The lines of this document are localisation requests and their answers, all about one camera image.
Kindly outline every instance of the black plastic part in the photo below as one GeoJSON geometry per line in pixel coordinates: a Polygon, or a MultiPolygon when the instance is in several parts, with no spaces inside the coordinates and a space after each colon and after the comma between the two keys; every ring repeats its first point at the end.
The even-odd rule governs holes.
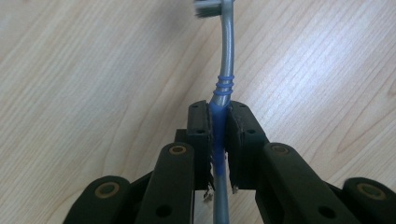
{"type": "Polygon", "coordinates": [[[267,144],[261,161],[256,202],[265,223],[359,223],[292,147],[267,144]]]}
{"type": "Polygon", "coordinates": [[[193,222],[193,159],[193,148],[185,143],[169,144],[162,149],[135,223],[193,222]]]}
{"type": "Polygon", "coordinates": [[[64,223],[115,223],[129,190],[128,180],[122,177],[105,176],[93,181],[73,204],[64,223]],[[114,184],[104,187],[103,193],[98,194],[98,197],[95,192],[106,183],[115,183],[119,187],[114,189],[114,184]],[[115,192],[114,195],[108,194],[111,191],[115,192]]]}
{"type": "Polygon", "coordinates": [[[367,178],[348,179],[343,187],[344,203],[361,223],[396,223],[396,194],[367,178]]]}
{"type": "Polygon", "coordinates": [[[327,185],[327,187],[329,187],[329,189],[335,194],[335,196],[337,196],[337,198],[339,199],[339,200],[341,200],[341,201],[343,201],[343,195],[342,195],[342,191],[339,189],[339,188],[337,188],[336,186],[334,186],[334,185],[332,185],[332,184],[329,184],[329,183],[327,183],[327,182],[324,182],[326,185],[327,185]]]}
{"type": "Polygon", "coordinates": [[[268,138],[247,105],[231,101],[226,124],[226,150],[231,185],[256,189],[260,176],[260,153],[268,138]]]}
{"type": "Polygon", "coordinates": [[[210,174],[211,131],[206,101],[189,106],[187,130],[177,130],[176,141],[185,142],[194,148],[195,190],[208,189],[213,185],[210,174]]]}
{"type": "Polygon", "coordinates": [[[134,223],[139,212],[143,196],[146,193],[152,172],[140,177],[130,185],[130,192],[127,201],[122,207],[116,223],[134,223]]]}

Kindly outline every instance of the toothbrush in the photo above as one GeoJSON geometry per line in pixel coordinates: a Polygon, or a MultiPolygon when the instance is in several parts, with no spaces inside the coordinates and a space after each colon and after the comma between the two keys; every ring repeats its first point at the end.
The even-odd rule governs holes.
{"type": "Polygon", "coordinates": [[[213,222],[229,223],[224,132],[227,106],[233,92],[233,0],[195,0],[194,5],[198,18],[221,17],[221,69],[209,103],[214,137],[212,162],[216,189],[213,222]]]}

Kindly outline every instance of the white bristles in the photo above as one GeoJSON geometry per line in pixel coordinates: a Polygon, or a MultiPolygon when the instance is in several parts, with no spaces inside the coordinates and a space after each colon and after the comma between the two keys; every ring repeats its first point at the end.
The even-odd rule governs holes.
{"type": "Polygon", "coordinates": [[[195,0],[196,16],[198,18],[208,18],[221,15],[220,0],[195,0]]]}

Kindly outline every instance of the wooden table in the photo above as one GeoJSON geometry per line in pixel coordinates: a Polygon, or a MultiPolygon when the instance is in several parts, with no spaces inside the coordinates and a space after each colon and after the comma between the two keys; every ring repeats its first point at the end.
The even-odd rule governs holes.
{"type": "MultiPolygon", "coordinates": [[[[233,99],[324,180],[396,190],[396,2],[236,0],[233,99]]],[[[219,18],[192,0],[0,3],[0,223],[61,223],[94,179],[153,169],[209,100],[219,18]]],[[[233,223],[262,223],[253,192],[233,223]]],[[[212,203],[197,193],[196,223],[212,203]]]]}

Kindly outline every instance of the toothbrush head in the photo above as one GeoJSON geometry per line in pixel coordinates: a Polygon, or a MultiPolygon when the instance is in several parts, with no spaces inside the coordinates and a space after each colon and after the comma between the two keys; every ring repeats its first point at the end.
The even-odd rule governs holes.
{"type": "Polygon", "coordinates": [[[221,0],[194,0],[194,6],[198,18],[221,15],[221,0]]]}

